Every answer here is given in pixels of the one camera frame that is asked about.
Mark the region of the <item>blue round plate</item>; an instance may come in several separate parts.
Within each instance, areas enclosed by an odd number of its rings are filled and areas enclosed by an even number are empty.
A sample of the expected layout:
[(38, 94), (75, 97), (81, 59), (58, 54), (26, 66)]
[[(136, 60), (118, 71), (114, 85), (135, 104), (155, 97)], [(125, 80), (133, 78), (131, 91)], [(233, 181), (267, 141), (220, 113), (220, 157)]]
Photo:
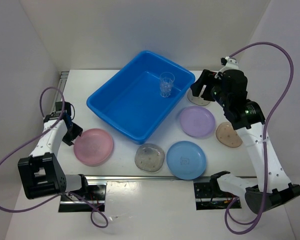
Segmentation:
[(182, 180), (194, 180), (207, 168), (204, 151), (190, 141), (179, 141), (173, 144), (168, 149), (166, 163), (169, 171)]

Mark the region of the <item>grey translucent speckled dish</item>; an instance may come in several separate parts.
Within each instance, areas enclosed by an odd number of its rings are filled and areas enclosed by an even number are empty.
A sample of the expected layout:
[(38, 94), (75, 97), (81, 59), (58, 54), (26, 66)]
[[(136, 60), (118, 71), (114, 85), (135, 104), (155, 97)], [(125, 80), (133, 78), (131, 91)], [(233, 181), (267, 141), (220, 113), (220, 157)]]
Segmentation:
[(164, 150), (156, 144), (142, 144), (134, 156), (135, 165), (142, 171), (148, 173), (158, 172), (165, 161)]

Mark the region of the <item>purple round plate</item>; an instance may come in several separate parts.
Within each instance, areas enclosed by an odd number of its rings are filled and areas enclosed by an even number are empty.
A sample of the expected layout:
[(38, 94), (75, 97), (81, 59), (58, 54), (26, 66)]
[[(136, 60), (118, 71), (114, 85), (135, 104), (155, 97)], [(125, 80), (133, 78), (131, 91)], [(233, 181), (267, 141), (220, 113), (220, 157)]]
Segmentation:
[(179, 115), (181, 129), (189, 136), (205, 138), (210, 136), (216, 127), (214, 115), (206, 108), (189, 106)]

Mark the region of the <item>pink round plate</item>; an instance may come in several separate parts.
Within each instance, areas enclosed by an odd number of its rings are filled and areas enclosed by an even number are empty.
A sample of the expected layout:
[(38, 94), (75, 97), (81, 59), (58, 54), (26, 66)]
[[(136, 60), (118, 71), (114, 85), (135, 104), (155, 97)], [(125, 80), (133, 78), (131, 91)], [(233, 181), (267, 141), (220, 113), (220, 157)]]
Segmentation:
[(97, 166), (103, 164), (114, 148), (112, 136), (100, 128), (84, 131), (75, 140), (73, 151), (75, 157), (84, 165)]

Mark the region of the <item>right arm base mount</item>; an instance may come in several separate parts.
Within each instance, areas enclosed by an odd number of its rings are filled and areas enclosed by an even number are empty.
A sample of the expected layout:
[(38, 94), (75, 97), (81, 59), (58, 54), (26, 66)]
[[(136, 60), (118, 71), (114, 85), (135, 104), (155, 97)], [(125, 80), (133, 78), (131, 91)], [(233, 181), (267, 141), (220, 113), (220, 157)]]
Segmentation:
[(225, 210), (236, 197), (232, 193), (215, 194), (209, 182), (194, 181), (195, 206), (197, 211)]

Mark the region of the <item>clear plastic cup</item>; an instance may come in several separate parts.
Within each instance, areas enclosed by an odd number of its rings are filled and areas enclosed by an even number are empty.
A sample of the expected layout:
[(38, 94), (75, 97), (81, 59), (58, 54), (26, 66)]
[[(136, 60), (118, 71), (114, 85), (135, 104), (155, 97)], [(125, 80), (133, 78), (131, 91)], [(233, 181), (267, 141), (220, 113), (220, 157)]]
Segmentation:
[(163, 98), (168, 98), (171, 95), (172, 88), (173, 88), (172, 83), (161, 82), (160, 83), (160, 95)]
[(160, 95), (167, 98), (171, 95), (174, 86), (175, 76), (171, 72), (163, 72), (159, 76)]

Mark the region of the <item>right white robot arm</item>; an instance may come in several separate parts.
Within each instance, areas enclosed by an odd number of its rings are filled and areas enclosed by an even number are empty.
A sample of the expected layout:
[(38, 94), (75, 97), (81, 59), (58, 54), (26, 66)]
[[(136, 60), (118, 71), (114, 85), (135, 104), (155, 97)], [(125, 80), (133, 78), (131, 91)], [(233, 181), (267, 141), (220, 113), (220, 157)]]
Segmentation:
[(261, 107), (247, 98), (247, 85), (248, 79), (241, 70), (205, 69), (190, 89), (196, 96), (222, 107), (225, 118), (246, 147), (257, 178), (254, 184), (229, 171), (221, 171), (210, 177), (210, 193), (213, 197), (231, 193), (258, 214), (300, 196), (300, 185), (293, 184), (283, 170), (266, 130)]

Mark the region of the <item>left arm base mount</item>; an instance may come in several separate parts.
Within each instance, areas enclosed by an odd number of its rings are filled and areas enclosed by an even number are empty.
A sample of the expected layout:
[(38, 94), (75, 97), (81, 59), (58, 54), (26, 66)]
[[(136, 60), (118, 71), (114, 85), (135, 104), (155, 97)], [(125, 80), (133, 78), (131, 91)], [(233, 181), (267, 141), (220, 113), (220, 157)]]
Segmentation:
[[(88, 201), (101, 212), (105, 211), (106, 182), (89, 183), (86, 193), (78, 193), (84, 200)], [(83, 200), (67, 193), (62, 195), (59, 202), (59, 213), (81, 213), (90, 212), (92, 208)]]

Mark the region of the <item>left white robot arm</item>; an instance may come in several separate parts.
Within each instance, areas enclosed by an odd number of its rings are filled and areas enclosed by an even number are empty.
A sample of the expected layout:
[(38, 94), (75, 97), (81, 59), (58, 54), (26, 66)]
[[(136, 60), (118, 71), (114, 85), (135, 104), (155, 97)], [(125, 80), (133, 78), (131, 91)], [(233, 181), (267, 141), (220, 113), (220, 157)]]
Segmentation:
[(35, 149), (28, 157), (18, 161), (18, 171), (25, 196), (37, 199), (56, 194), (72, 192), (79, 200), (90, 194), (88, 181), (83, 174), (66, 175), (57, 160), (61, 143), (74, 145), (74, 140), (81, 136), (83, 129), (73, 122), (72, 104), (55, 103), (55, 111), (44, 120), (44, 131), (48, 133), (40, 137)]

